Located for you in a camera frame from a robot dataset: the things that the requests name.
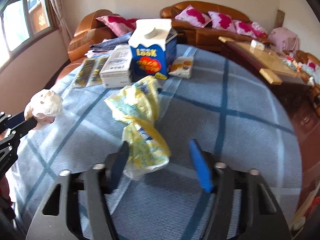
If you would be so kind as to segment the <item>clear bag red white print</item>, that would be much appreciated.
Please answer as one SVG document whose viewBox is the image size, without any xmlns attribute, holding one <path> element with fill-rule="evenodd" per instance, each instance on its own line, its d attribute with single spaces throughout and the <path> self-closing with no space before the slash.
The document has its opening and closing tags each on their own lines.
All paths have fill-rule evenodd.
<svg viewBox="0 0 320 240">
<path fill-rule="evenodd" d="M 43 129 L 52 124 L 63 111 L 63 99 L 53 90 L 43 89 L 37 92 L 24 109 L 25 120 L 35 118 L 37 125 L 34 130 Z"/>
</svg>

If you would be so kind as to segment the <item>pale yellow plastic wrapper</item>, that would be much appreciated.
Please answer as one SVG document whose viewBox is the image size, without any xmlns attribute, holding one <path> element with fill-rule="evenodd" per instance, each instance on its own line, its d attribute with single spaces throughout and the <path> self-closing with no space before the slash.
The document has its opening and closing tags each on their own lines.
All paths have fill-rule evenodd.
<svg viewBox="0 0 320 240">
<path fill-rule="evenodd" d="M 165 168 L 170 160 L 169 147 L 155 129 L 160 114 L 160 87 L 155 77 L 146 76 L 105 100 L 114 120 L 126 124 L 122 141 L 129 145 L 129 157 L 124 175 L 133 180 Z"/>
</svg>

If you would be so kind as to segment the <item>brown leather three-seat sofa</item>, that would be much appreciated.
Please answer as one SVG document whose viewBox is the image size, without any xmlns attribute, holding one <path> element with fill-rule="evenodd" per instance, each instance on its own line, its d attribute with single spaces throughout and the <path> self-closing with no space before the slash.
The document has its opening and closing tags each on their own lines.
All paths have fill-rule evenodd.
<svg viewBox="0 0 320 240">
<path fill-rule="evenodd" d="M 201 1 L 184 1 L 176 3 L 169 7 L 163 8 L 159 15 L 161 18 L 169 18 L 172 20 L 172 27 L 177 31 L 178 44 L 187 44 L 219 54 L 221 53 L 221 49 L 223 47 L 222 42 L 219 40 L 220 36 L 229 37 L 240 42 L 250 42 L 252 40 L 252 38 L 249 36 L 235 34 L 225 30 L 214 29 L 212 28 L 211 23 L 208 23 L 204 28 L 198 28 L 193 27 L 190 23 L 176 20 L 175 16 L 180 14 L 189 5 L 205 15 L 207 15 L 209 11 L 215 11 L 227 14 L 234 20 L 241 20 L 247 23 L 252 22 L 246 14 L 236 9 L 225 7 L 219 4 Z"/>
</svg>

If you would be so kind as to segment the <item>white tissue box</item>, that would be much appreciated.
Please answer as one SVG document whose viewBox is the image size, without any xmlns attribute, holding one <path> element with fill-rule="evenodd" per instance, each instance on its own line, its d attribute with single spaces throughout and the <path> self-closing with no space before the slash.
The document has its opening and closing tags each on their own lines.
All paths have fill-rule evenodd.
<svg viewBox="0 0 320 240">
<path fill-rule="evenodd" d="M 251 49 L 253 50 L 260 50 L 264 51 L 265 50 L 265 45 L 257 40 L 252 40 L 251 41 Z"/>
</svg>

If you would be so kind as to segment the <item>pink floral pillow on chaise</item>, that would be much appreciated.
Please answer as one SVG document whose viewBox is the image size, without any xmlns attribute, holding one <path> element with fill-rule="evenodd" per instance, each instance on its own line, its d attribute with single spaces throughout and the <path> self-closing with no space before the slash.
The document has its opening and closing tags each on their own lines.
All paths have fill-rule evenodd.
<svg viewBox="0 0 320 240">
<path fill-rule="evenodd" d="M 102 22 L 117 36 L 121 37 L 127 33 L 133 32 L 136 29 L 136 18 L 125 19 L 121 16 L 100 16 L 97 20 Z"/>
</svg>

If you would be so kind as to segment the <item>clear dark snack packet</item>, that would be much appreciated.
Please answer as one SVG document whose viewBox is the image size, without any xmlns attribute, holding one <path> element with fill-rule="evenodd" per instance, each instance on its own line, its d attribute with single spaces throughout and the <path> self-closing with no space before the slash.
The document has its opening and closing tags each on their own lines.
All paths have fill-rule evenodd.
<svg viewBox="0 0 320 240">
<path fill-rule="evenodd" d="M 80 70 L 73 80 L 73 88 L 84 88 L 101 85 L 100 71 L 106 63 L 108 56 L 84 59 Z"/>
</svg>

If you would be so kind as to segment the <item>pink blanket on chair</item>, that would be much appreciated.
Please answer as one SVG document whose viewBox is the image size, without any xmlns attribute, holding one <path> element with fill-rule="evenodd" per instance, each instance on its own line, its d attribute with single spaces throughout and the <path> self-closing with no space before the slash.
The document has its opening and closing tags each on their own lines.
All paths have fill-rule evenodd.
<svg viewBox="0 0 320 240">
<path fill-rule="evenodd" d="M 287 50 L 295 54 L 300 50 L 300 39 L 298 35 L 285 27 L 273 29 L 268 39 L 281 51 Z"/>
</svg>

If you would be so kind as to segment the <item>small pastry snack box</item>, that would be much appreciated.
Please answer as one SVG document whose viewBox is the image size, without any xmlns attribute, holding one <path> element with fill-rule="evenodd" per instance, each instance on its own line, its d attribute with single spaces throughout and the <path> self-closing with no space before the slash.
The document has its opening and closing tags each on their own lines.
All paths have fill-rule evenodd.
<svg viewBox="0 0 320 240">
<path fill-rule="evenodd" d="M 193 56 L 180 56 L 170 66 L 169 75 L 189 79 L 191 78 L 193 65 Z"/>
</svg>

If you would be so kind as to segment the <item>folded blue plaid bedding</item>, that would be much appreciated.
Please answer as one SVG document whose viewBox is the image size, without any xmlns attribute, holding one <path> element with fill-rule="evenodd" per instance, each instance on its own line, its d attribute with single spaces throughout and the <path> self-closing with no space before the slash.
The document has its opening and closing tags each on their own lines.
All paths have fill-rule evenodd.
<svg viewBox="0 0 320 240">
<path fill-rule="evenodd" d="M 132 36 L 132 31 L 124 34 L 121 37 L 113 39 L 104 39 L 103 42 L 93 44 L 85 54 L 87 58 L 98 57 L 99 54 L 106 54 L 108 51 L 114 50 L 118 45 L 128 45 L 128 41 Z"/>
</svg>

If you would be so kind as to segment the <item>beige right curtain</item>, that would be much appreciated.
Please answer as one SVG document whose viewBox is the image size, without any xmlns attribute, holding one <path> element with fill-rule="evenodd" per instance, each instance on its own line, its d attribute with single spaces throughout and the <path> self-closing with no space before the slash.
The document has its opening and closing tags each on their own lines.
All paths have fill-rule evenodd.
<svg viewBox="0 0 320 240">
<path fill-rule="evenodd" d="M 57 19 L 58 27 L 62 35 L 63 42 L 65 44 L 66 49 L 68 49 L 69 43 L 72 39 L 72 34 L 66 22 L 65 14 L 63 12 L 63 2 L 62 0 L 50 0 L 50 2 Z"/>
</svg>

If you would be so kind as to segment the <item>white blue milk box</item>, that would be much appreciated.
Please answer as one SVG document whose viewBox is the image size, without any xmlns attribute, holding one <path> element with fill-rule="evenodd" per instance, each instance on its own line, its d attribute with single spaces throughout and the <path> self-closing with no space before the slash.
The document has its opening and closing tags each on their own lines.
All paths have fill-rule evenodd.
<svg viewBox="0 0 320 240">
<path fill-rule="evenodd" d="M 123 88 L 131 85 L 132 53 L 128 44 L 118 45 L 105 62 L 99 75 L 106 88 Z"/>
</svg>

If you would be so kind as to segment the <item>brown leather chaise sofa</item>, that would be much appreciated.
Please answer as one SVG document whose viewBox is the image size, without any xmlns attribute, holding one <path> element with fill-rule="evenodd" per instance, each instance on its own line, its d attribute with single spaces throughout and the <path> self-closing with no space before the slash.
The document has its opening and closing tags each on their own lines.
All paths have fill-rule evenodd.
<svg viewBox="0 0 320 240">
<path fill-rule="evenodd" d="M 68 56 L 71 62 L 60 72 L 56 82 L 80 66 L 91 45 L 101 43 L 104 39 L 116 38 L 116 35 L 108 26 L 97 20 L 101 16 L 118 16 L 118 14 L 100 9 L 82 19 L 68 45 Z"/>
</svg>

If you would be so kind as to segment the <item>large framed window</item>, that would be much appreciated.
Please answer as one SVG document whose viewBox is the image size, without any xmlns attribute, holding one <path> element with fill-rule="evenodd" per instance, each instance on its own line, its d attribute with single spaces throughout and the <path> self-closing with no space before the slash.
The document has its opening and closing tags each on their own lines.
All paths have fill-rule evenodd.
<svg viewBox="0 0 320 240">
<path fill-rule="evenodd" d="M 1 13 L 1 67 L 56 29 L 50 0 L 9 0 Z"/>
</svg>

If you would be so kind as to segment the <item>blue Look milk carton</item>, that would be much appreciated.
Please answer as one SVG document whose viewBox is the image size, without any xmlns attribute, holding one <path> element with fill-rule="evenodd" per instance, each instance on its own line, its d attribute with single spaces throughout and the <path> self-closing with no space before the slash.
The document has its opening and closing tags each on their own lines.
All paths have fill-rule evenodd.
<svg viewBox="0 0 320 240">
<path fill-rule="evenodd" d="M 176 59 L 177 31 L 169 18 L 136 21 L 129 39 L 132 68 L 135 76 L 152 75 L 157 79 L 169 77 L 170 66 Z"/>
</svg>

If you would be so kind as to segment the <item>wooden glass-top coffee table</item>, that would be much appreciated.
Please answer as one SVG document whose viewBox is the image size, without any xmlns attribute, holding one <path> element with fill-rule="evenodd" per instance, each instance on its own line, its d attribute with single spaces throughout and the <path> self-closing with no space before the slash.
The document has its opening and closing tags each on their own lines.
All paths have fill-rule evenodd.
<svg viewBox="0 0 320 240">
<path fill-rule="evenodd" d="M 243 66 L 259 79 L 270 85 L 299 85 L 309 87 L 309 77 L 304 72 L 295 72 L 272 49 L 259 50 L 248 42 L 235 41 L 220 36 L 219 40 L 228 51 L 229 58 Z"/>
</svg>

